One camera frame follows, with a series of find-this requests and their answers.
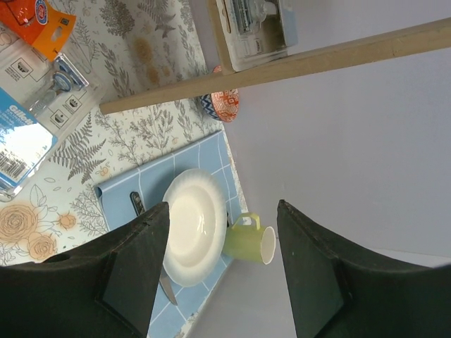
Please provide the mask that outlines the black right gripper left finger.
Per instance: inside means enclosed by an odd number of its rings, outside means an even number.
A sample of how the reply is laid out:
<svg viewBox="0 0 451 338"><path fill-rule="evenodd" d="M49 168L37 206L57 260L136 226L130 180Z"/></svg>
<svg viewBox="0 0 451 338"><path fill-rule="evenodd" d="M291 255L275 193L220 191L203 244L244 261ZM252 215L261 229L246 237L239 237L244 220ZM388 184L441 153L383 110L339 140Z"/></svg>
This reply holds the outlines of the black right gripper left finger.
<svg viewBox="0 0 451 338"><path fill-rule="evenodd" d="M170 228L161 202L42 263L1 268L2 337L146 337Z"/></svg>

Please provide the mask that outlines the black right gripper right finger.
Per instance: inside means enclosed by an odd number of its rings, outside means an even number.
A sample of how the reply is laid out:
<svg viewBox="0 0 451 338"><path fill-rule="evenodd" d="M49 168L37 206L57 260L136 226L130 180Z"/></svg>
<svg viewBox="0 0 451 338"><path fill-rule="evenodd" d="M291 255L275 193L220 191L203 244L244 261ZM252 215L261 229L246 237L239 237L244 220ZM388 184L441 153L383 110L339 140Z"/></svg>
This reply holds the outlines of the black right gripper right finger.
<svg viewBox="0 0 451 338"><path fill-rule="evenodd" d="M278 236L298 337L449 337L450 267L362 247L278 203Z"/></svg>

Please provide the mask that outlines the wooden two-tier shelf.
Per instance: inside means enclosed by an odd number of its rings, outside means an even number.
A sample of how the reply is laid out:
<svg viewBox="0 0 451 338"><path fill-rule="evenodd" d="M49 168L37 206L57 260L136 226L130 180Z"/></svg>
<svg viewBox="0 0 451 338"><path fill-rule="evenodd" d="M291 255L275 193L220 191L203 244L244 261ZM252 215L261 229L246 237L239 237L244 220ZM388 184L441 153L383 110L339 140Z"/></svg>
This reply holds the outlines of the wooden two-tier shelf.
<svg viewBox="0 0 451 338"><path fill-rule="evenodd" d="M100 104L104 115L212 92L375 63L450 47L450 19L303 51L237 73L231 71L216 1L206 3L222 70Z"/></svg>

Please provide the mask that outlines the blue razor blister pack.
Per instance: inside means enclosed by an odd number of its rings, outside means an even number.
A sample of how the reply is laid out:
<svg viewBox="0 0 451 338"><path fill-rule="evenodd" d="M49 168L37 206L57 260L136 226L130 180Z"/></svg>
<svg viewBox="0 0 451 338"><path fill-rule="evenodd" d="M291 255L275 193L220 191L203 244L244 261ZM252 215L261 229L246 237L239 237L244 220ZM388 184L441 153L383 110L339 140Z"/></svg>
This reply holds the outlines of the blue razor blister pack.
<svg viewBox="0 0 451 338"><path fill-rule="evenodd" d="M48 61L1 27L1 202L17 197L104 94L73 39Z"/></svg>
<svg viewBox="0 0 451 338"><path fill-rule="evenodd" d="M292 1L217 1L216 5L234 73L284 58L298 44Z"/></svg>

